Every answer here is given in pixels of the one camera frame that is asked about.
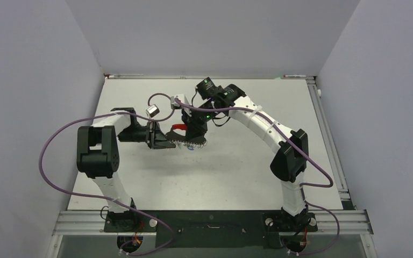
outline orange wire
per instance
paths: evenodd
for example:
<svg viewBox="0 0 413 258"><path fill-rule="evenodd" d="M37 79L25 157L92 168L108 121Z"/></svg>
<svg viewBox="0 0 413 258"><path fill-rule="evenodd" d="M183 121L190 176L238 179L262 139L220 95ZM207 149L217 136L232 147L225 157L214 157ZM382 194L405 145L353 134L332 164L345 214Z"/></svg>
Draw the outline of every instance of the orange wire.
<svg viewBox="0 0 413 258"><path fill-rule="evenodd" d="M305 239L307 235L308 235L308 229L305 228L305 235L303 236L302 240L300 240L300 241L303 241L303 239Z"/></svg>

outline white table surface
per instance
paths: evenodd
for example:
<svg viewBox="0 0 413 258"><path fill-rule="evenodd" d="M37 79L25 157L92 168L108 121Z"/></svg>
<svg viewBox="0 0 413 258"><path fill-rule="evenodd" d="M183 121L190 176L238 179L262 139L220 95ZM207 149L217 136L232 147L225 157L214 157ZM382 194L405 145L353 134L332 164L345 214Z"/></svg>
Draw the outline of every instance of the white table surface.
<svg viewBox="0 0 413 258"><path fill-rule="evenodd" d="M112 108L134 107L145 115L148 97L155 92L169 96L185 94L190 100L200 80L142 79L106 80L96 115ZM305 80L213 80L226 87L233 83L270 116L294 130L308 134L309 155L333 178L324 141ZM197 95L195 106L203 101ZM169 101L153 99L163 118L170 113ZM181 111L160 123L168 132L180 124ZM208 124L208 145L202 149L151 150L145 143L118 142L119 176L127 193L141 210L277 210L282 204L280 181L270 171L274 154L241 123L231 119L216 128ZM327 184L327 179L310 163L305 181ZM307 200L328 209L342 210L337 187L304 187ZM78 173L75 192L101 195L98 186ZM99 210L105 200L72 196L69 210Z"/></svg>

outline black bracket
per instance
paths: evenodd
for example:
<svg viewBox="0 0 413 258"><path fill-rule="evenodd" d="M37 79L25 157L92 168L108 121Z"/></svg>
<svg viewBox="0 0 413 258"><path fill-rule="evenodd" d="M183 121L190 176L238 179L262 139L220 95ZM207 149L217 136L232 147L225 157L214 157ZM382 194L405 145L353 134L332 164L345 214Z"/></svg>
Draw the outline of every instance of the black bracket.
<svg viewBox="0 0 413 258"><path fill-rule="evenodd" d="M315 214L308 212L308 206L298 215L292 216L281 208L280 212L269 211L262 214L262 222L266 227L266 238L269 248L279 249L284 242L286 247L294 252L301 252L305 245L302 242L304 231L318 231L317 223L310 225L315 220ZM293 235L280 236L280 232L293 232Z"/></svg>
<svg viewBox="0 0 413 258"><path fill-rule="evenodd" d="M306 132L300 129L297 132L290 131L290 133L292 134L290 140L308 155L308 135ZM289 143L281 141L279 144L281 148L273 158L270 169L280 180L294 183L297 175L305 171L306 159Z"/></svg>
<svg viewBox="0 0 413 258"><path fill-rule="evenodd" d="M101 144L101 149L90 149ZM111 178L118 170L119 153L114 126L81 126L77 132L77 168L89 178Z"/></svg>

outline white backdrop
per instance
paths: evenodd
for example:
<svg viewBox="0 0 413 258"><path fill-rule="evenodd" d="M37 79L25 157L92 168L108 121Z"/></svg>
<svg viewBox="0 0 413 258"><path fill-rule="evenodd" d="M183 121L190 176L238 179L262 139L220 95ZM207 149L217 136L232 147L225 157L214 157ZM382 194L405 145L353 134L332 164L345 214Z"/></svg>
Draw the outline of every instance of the white backdrop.
<svg viewBox="0 0 413 258"><path fill-rule="evenodd" d="M413 257L413 1L362 0L318 84L379 257Z"/></svg>
<svg viewBox="0 0 413 258"><path fill-rule="evenodd" d="M39 152L60 126L94 113L102 83L64 0L0 1L0 257L45 256L68 196L40 177ZM70 189L75 138L56 139L44 162Z"/></svg>
<svg viewBox="0 0 413 258"><path fill-rule="evenodd" d="M106 73L317 75L359 0L66 0Z"/></svg>

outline wire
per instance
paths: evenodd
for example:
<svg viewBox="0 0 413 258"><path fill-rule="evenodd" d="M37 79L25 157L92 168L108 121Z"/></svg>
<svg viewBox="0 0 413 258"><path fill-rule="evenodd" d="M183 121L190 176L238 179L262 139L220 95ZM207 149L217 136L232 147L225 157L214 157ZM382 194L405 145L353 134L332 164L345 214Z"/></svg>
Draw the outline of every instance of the wire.
<svg viewBox="0 0 413 258"><path fill-rule="evenodd" d="M216 127L221 127L221 126L227 124L227 122L228 122L229 120L230 120L230 117L229 117L225 122L223 122L223 123L220 124L220 125L216 124L216 122L213 120L213 124L216 125Z"/></svg>
<svg viewBox="0 0 413 258"><path fill-rule="evenodd" d="M64 194L68 194L68 195L75 195L75 196L81 196L81 197L89 197L89 198L98 198L98 199L109 200L109 201L111 201L111 202L114 202L114 203L122 206L122 207L125 207L126 209L131 210L132 212L135 212L135 213L138 213L138 214L140 214L140 215L142 215L142 216L145 216L145 217L148 217L148 218L150 218L150 219L156 220L156 221L157 221L158 223L160 223L162 226L164 226L165 228L167 228L167 229L170 231L170 233L172 234L172 237L171 237L167 242L161 244L160 246L156 247L155 249L150 250L150 251L147 251L147 252L144 252L144 253L139 253L139 254L129 254L129 255L131 255L131 256L142 256L142 255L146 255L146 254L150 254L150 253L156 252L157 250L160 250L160 249L164 248L165 246L169 245L169 244L174 240L175 232L173 231L173 229L172 229L169 225L167 225L167 224L166 224L165 222L163 222L162 220L156 218L155 216L152 216L152 215L150 215L150 214L147 214L147 213L145 213L145 212L142 212L142 211L140 211L140 210L137 210L137 209L135 209L135 208L133 208L133 207L130 207L130 206L128 206L128 205L126 205L126 204L118 201L118 200L115 200L114 198L111 198L111 197L108 197L108 196L100 196L100 195L89 195L89 194L86 194L86 193L73 192L73 191L69 191L69 190L60 188L59 186L57 186L57 185L55 185L53 182L51 182L51 181L48 179L48 177L46 176L45 172L44 172L44 168L43 168L43 165L42 165L42 164L43 164L44 155L45 155L45 152L46 152L46 150L47 150L47 148L48 148L48 145L53 141L53 139L54 139L58 134L60 134L60 133L61 133L62 131L64 131L66 128L68 128L68 127L70 127L70 126L72 126L72 125L75 125L75 124L84 122L84 121L90 121L90 120L94 120L94 119L98 119L98 118L104 118L104 117L111 117L111 116L115 116L115 115L117 115L117 114L129 114L129 115L131 115L131 116L138 117L138 118L141 118L141 119L146 120L146 121L162 122L162 121L168 120L168 119L173 115L174 112L175 112L175 110L172 110L172 112L171 112L166 118L162 118L162 119L159 119L159 120L142 117L142 116L139 116L139 115L137 115L137 114L129 113L129 112L125 112L125 111L119 111L119 112L110 113L110 114L103 114L103 115L95 116L95 117L88 117L88 118L78 119L78 120L72 121L72 122L64 125L63 127L59 128L56 132L54 132L54 133L48 138L48 140L45 142L44 146L42 147L42 150L40 151L40 155L39 155L39 172L40 172L40 176L44 179L44 181L45 181L50 187L54 188L54 189L57 190L57 191L63 192Z"/></svg>
<svg viewBox="0 0 413 258"><path fill-rule="evenodd" d="M151 101L151 99L154 98L155 96L164 96L164 97L166 97L166 98L168 98L168 99L171 99L170 96L168 96L168 95L165 94L165 93L160 93L160 92L159 92L159 93L154 93L153 95L151 95L151 96L148 98L148 102L147 102L148 106L151 106L150 101Z"/></svg>
<svg viewBox="0 0 413 258"><path fill-rule="evenodd" d="M300 241L303 241L303 239L305 239L305 238L307 237L307 235L308 235L308 229L305 228L305 235L303 235L303 238L302 238L302 240L300 240Z"/></svg>
<svg viewBox="0 0 413 258"><path fill-rule="evenodd" d="M193 98L191 99L191 105L194 106L194 98L197 95L198 90L195 89L195 94L193 95Z"/></svg>
<svg viewBox="0 0 413 258"><path fill-rule="evenodd" d="M254 112L254 110L252 110L252 109L248 109L248 108L245 108L245 107L235 107L235 106L225 107L225 108L222 108L222 109L200 109L200 108L198 108L198 107L192 107L192 106L189 106L189 105L185 105L185 104L181 103L180 100L177 99L177 98L175 99L175 102L177 102L178 105L180 105L180 106L182 106L182 107L184 107L184 108L189 108L189 109L192 109L192 110L195 110L195 111L199 111L199 112L224 112L224 111L230 111L230 110L240 110L240 111L246 111L246 112ZM306 186L309 186L309 187L330 188L330 187L333 186L333 179L330 177L330 175L329 175L323 168L321 168L321 167L320 167L314 160L312 160L304 151L302 151L294 142L292 142L292 141L279 129L279 127L278 127L276 124L274 124L274 122L273 122L271 119L269 119L267 116L265 116L265 115L262 114L261 112L256 112L256 114L259 115L260 117L262 117L262 118L263 118L265 121L267 121L269 124L273 125L273 128L275 128L275 130L285 139L285 141L286 141L287 143L289 143L289 144L292 146L292 148L294 148L296 151L298 151L307 161L309 161L309 163L311 163L317 170L319 170L319 171L329 180L329 184L300 183L300 186L301 186L302 197L303 197L303 200L305 201L306 204L308 204L308 205L310 205L310 206L312 206L312 207L321 209L321 210L323 210L323 211L326 211L326 212L328 212L329 214L331 214L331 215L333 216L333 218L335 219L336 224L337 224L337 234L336 234L336 237L335 237L335 239L334 239L328 246L326 246L326 247L324 247L324 248L321 248L321 249L319 249L319 250L316 250L316 251L307 252L307 253L300 253L300 255L317 254L317 253L320 253L320 252L323 252L323 251L329 249L329 248L332 247L332 246L338 241L338 239L339 239L339 220L338 220L338 218L336 217L336 215L335 215L333 212L331 212L330 210L328 210L328 209L326 209L326 208L324 208L324 207L318 206L318 205L311 204L311 203L309 203L308 201L306 201L305 193L304 193L304 190L303 190L303 187L302 187L302 186L306 185Z"/></svg>
<svg viewBox="0 0 413 258"><path fill-rule="evenodd" d="M102 209L101 209L101 218L102 218L103 220L106 220L106 218L104 218L104 217L102 216L102 212L104 211L104 208L105 208L105 207L108 208L108 206L104 206L104 207L102 207Z"/></svg>

